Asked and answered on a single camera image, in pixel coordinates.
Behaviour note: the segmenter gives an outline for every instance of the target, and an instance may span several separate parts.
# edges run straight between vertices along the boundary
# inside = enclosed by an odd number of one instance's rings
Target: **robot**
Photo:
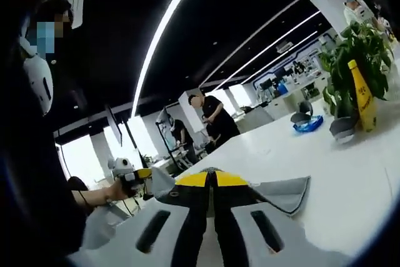
[[[304,229],[239,176],[208,168],[175,181],[157,168],[133,170],[125,158],[110,161],[109,167],[130,195],[151,182],[154,197],[138,214],[120,216],[119,222],[99,222],[116,215],[114,206],[96,209],[87,220],[81,249],[69,256],[76,266],[196,266],[207,217],[214,218],[225,266],[348,263],[343,254],[309,243]]]

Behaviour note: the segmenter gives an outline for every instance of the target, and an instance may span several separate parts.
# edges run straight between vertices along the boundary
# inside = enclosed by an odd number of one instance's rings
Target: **yellow bottle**
[[[349,63],[354,83],[356,85],[357,104],[363,130],[372,131],[376,127],[376,107],[374,98],[355,60]]]

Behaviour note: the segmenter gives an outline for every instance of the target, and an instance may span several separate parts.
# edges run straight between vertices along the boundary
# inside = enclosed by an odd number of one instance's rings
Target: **ceiling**
[[[239,45],[294,0],[182,0],[155,50],[136,114],[145,116],[176,102],[183,91],[199,87]],[[86,109],[63,99],[61,109],[47,117],[53,130],[86,116],[133,101],[144,58],[171,0],[84,0],[83,24],[73,32],[72,50],[78,85]],[[266,46],[317,9],[300,0],[248,41],[204,84],[226,79]],[[291,33],[296,44],[314,31],[330,28],[321,14]],[[278,56],[275,48],[249,64],[234,78],[246,78]],[[239,81],[230,81],[223,88]],[[118,114],[131,115],[131,109]],[[74,137],[89,132],[82,126]]]

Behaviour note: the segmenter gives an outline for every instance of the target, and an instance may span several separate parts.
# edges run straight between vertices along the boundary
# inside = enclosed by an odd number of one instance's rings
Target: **blue tray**
[[[310,121],[302,125],[293,125],[294,130],[299,133],[310,133],[315,131],[324,122],[324,118],[321,115],[311,117]]]

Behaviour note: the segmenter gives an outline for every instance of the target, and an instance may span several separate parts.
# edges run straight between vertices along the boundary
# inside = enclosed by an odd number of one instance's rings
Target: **gray cloth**
[[[260,185],[249,185],[262,200],[288,216],[294,216],[304,207],[311,177],[272,181]]]

